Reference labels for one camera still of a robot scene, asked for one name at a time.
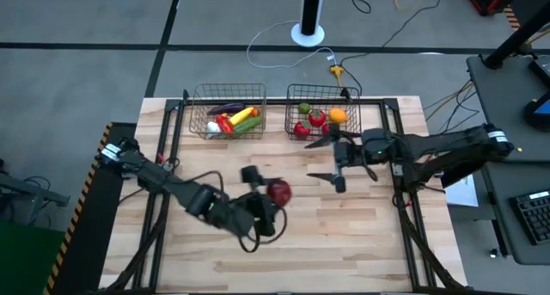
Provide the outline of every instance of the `green vegetable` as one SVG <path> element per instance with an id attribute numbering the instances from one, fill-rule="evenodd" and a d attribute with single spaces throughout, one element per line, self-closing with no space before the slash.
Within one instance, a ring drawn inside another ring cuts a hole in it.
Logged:
<path id="1" fill-rule="evenodd" d="M 301 102 L 298 105 L 298 112 L 300 114 L 309 114 L 309 111 L 311 111 L 311 106 L 308 103 Z"/>
<path id="2" fill-rule="evenodd" d="M 261 123 L 261 116 L 252 117 L 244 120 L 241 124 L 235 126 L 234 132 L 248 132 Z"/>

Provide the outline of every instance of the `wooden tabletop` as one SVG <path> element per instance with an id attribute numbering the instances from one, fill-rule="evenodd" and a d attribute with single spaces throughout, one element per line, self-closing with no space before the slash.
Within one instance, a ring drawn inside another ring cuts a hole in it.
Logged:
<path id="1" fill-rule="evenodd" d="M 396 98 L 405 132 L 426 135 L 420 99 Z M 143 154 L 151 160 L 155 159 L 165 101 L 145 99 L 137 123 L 136 139 Z M 363 129 L 382 126 L 378 107 L 361 109 Z M 248 192 L 248 186 L 240 182 L 241 167 L 257 165 L 264 176 L 283 177 L 293 192 L 286 206 L 288 229 L 275 243 L 246 254 L 235 237 L 187 215 L 172 199 L 158 292 L 411 290 L 398 214 L 391 203 L 394 188 L 388 165 L 373 167 L 378 182 L 373 182 L 362 168 L 345 169 L 347 192 L 336 194 L 328 182 L 305 175 L 332 172 L 332 148 L 304 150 L 306 143 L 290 141 L 284 132 L 284 107 L 268 106 L 266 131 L 261 140 L 203 140 L 189 132 L 189 112 L 188 108 L 184 113 L 178 153 L 181 165 L 175 173 L 185 179 L 219 170 L 225 190 L 232 197 Z M 169 134 L 166 156 L 171 138 Z M 218 186 L 215 176 L 202 182 Z M 436 180 L 429 185 L 441 187 Z M 136 181 L 128 181 L 121 197 L 136 189 Z M 419 199 L 432 250 L 455 279 L 465 284 L 444 194 L 423 190 Z M 138 250 L 146 200 L 147 193 L 141 193 L 120 205 L 101 286 L 111 284 Z M 281 222 L 282 217 L 278 216 L 278 230 Z M 417 249 L 415 254 L 419 276 L 425 284 Z M 148 278 L 146 270 L 144 283 Z"/>

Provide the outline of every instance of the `wire basket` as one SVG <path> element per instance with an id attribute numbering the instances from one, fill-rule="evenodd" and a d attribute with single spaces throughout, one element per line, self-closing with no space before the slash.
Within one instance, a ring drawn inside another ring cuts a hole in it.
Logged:
<path id="1" fill-rule="evenodd" d="M 339 124 L 339 129 L 347 132 L 361 132 L 361 106 L 356 102 L 359 98 L 359 91 L 355 88 L 291 84 L 286 94 L 284 129 L 289 134 L 290 140 L 313 141 L 322 136 L 321 127 L 312 127 L 311 133 L 306 138 L 298 138 L 294 134 L 296 123 L 308 121 L 307 114 L 298 112 L 298 104 L 307 102 L 312 109 L 321 110 L 326 114 L 326 123 L 330 122 L 328 118 L 330 109 L 343 109 L 347 115 L 347 121 Z"/>
<path id="2" fill-rule="evenodd" d="M 215 115 L 208 112 L 229 103 L 243 103 L 260 111 L 261 123 L 248 132 L 213 135 L 208 132 L 208 122 L 215 122 Z M 266 86 L 259 83 L 200 84 L 195 88 L 191 104 L 189 131 L 202 139 L 261 139 L 266 129 Z"/>

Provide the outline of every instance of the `concrete floor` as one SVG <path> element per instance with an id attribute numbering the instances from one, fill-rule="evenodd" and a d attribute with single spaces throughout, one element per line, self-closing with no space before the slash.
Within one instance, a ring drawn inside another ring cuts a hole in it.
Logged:
<path id="1" fill-rule="evenodd" d="M 414 9 L 396 11 L 391 0 L 369 0 L 363 15 L 351 0 L 326 0 L 321 24 L 324 42 L 334 46 L 380 46 Z M 432 5 L 436 0 L 423 0 Z M 400 0 L 412 5 L 415 0 Z M 158 43 L 171 0 L 0 0 L 0 42 Z M 247 44 L 275 22 L 295 20 L 299 0 L 180 0 L 173 44 Z M 260 44 L 291 45 L 290 26 L 279 27 Z M 511 33 L 503 15 L 479 17 L 467 0 L 442 0 L 438 9 L 417 16 L 390 46 L 495 47 Z M 52 189 L 71 195 L 65 209 L 47 207 L 52 228 L 64 230 L 110 121 L 136 122 L 155 59 L 154 51 L 0 49 L 0 157 L 16 177 L 43 175 Z M 255 52 L 260 64 L 291 64 L 304 53 Z M 338 60 L 351 55 L 336 53 Z M 345 67 L 363 85 L 364 95 L 419 95 L 424 105 L 458 90 L 467 80 L 465 55 L 371 54 Z M 200 83 L 264 83 L 271 96 L 292 83 L 334 85 L 326 55 L 288 69 L 258 69 L 241 52 L 167 52 L 154 96 L 180 96 Z M 356 86 L 348 77 L 345 85 Z M 480 110 L 476 97 L 466 104 Z M 454 106 L 428 122 L 436 133 Z M 459 112 L 453 122 L 466 118 Z M 462 127 L 483 122 L 478 114 Z M 38 220 L 47 227 L 47 219 Z M 550 267 L 518 266 L 491 260 L 490 224 L 454 223 L 469 284 L 481 290 L 546 294 L 538 281 Z"/>

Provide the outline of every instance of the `yellow bell pepper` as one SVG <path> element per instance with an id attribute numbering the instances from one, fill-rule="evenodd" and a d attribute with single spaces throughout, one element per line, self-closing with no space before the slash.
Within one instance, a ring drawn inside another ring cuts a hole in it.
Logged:
<path id="1" fill-rule="evenodd" d="M 241 112 L 236 113 L 234 116 L 231 117 L 231 119 L 229 119 L 229 122 L 231 122 L 233 126 L 236 126 L 237 124 L 246 120 L 248 116 L 250 116 L 250 114 L 252 113 L 253 109 L 254 107 L 248 107 Z"/>

